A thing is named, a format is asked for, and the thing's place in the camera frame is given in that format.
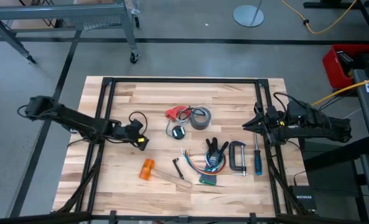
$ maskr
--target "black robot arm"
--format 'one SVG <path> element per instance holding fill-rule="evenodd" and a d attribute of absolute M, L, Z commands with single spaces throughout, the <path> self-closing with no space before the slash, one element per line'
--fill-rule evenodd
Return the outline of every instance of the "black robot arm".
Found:
<path fill-rule="evenodd" d="M 265 114 L 260 103 L 256 103 L 254 111 L 255 118 L 242 127 L 266 136 L 268 146 L 285 144 L 289 138 L 327 138 L 338 142 L 352 138 L 349 119 L 328 117 L 302 101 L 290 101 L 285 112 L 270 106 Z"/>
<path fill-rule="evenodd" d="M 30 98 L 29 104 L 26 105 L 25 114 L 20 115 L 32 121 L 51 119 L 70 132 L 79 132 L 84 139 L 95 144 L 104 140 L 117 140 L 119 142 L 114 143 L 128 142 L 143 151 L 149 141 L 143 135 L 144 132 L 140 134 L 143 125 L 136 119 L 129 117 L 130 124 L 122 126 L 120 121 L 96 119 L 66 108 L 48 96 Z"/>

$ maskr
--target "yellow cable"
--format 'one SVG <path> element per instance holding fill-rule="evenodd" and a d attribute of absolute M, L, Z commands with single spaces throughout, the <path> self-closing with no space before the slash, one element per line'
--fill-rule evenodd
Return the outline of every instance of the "yellow cable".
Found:
<path fill-rule="evenodd" d="M 352 89 L 352 88 L 356 88 L 356 87 L 359 87 L 359 86 L 365 85 L 365 84 L 367 84 L 367 83 L 369 83 L 369 80 L 364 81 L 364 82 L 360 82 L 360 83 L 357 83 L 357 84 L 354 84 L 354 85 L 351 85 L 351 86 L 348 86 L 348 87 L 346 87 L 346 88 L 343 88 L 343 89 L 341 89 L 341 90 L 339 90 L 339 91 L 336 91 L 335 93 L 333 93 L 333 94 L 331 94 L 331 95 L 329 95 L 329 96 L 326 96 L 326 97 L 324 97 L 323 99 L 321 99 L 321 100 L 319 100 L 319 101 L 317 101 L 317 102 L 313 103 L 313 104 L 312 104 L 312 106 L 315 106 L 315 105 L 317 105 L 317 104 L 319 104 L 319 103 L 323 102 L 324 100 L 328 100 L 329 98 L 331 98 L 331 97 L 333 97 L 333 96 L 335 96 L 335 95 L 338 95 L 339 93 L 342 93 L 342 92 L 344 92 L 344 91 L 350 90 L 350 89 Z"/>
<path fill-rule="evenodd" d="M 286 3 L 284 0 L 281 0 L 288 8 L 292 9 L 294 12 L 296 12 L 296 14 L 298 14 L 302 19 L 303 21 L 306 20 L 306 18 L 298 11 L 296 11 L 294 8 L 292 8 L 288 3 Z M 339 21 L 341 21 L 343 19 L 343 17 L 346 16 L 346 14 L 351 10 L 351 8 L 354 6 L 354 4 L 357 2 L 358 0 L 354 0 L 353 3 L 350 5 L 350 7 L 339 17 L 339 19 L 337 19 L 333 24 L 331 24 L 331 26 L 328 26 L 328 28 L 322 30 L 322 31 L 318 31 L 318 32 L 315 32 L 313 31 L 311 28 L 310 28 L 310 25 L 309 23 L 307 22 L 306 23 L 306 27 L 308 28 L 308 30 L 312 33 L 312 34 L 322 34 L 326 31 L 328 31 L 329 29 L 333 28 L 334 25 L 336 25 L 336 23 L 338 23 Z"/>

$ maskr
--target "round metal base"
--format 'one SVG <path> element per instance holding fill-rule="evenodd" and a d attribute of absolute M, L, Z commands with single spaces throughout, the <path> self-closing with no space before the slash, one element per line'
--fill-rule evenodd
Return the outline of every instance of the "round metal base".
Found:
<path fill-rule="evenodd" d="M 257 8 L 254 6 L 238 6 L 233 12 L 235 22 L 245 27 L 256 27 L 260 25 L 264 21 L 264 14 L 260 10 L 255 17 L 255 21 L 252 23 L 256 10 Z"/>

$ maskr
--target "duct tape roll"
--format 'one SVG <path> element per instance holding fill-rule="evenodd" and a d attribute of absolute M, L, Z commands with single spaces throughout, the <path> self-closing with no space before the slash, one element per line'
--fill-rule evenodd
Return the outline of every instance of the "duct tape roll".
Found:
<path fill-rule="evenodd" d="M 200 110 L 195 110 L 190 115 L 190 124 L 193 128 L 196 130 L 204 130 L 209 126 L 210 119 L 212 118 L 212 115 L 210 114 L 210 111 L 204 107 L 200 107 Z M 200 122 L 195 119 L 195 115 L 197 116 L 205 116 L 205 121 Z"/>

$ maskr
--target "metal cart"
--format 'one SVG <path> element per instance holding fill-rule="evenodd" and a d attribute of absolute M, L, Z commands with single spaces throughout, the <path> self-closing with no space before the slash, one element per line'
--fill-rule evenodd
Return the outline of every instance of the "metal cart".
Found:
<path fill-rule="evenodd" d="M 138 61 L 139 54 L 133 24 L 138 28 L 140 23 L 136 15 L 128 12 L 123 0 L 113 0 L 109 4 L 70 5 L 56 5 L 52 0 L 19 0 L 19 2 L 22 6 L 0 7 L 0 36 L 32 63 L 36 61 L 16 37 L 18 32 L 122 28 L 131 50 L 130 62 Z M 12 21 L 34 20 L 43 20 L 44 28 L 12 27 Z"/>

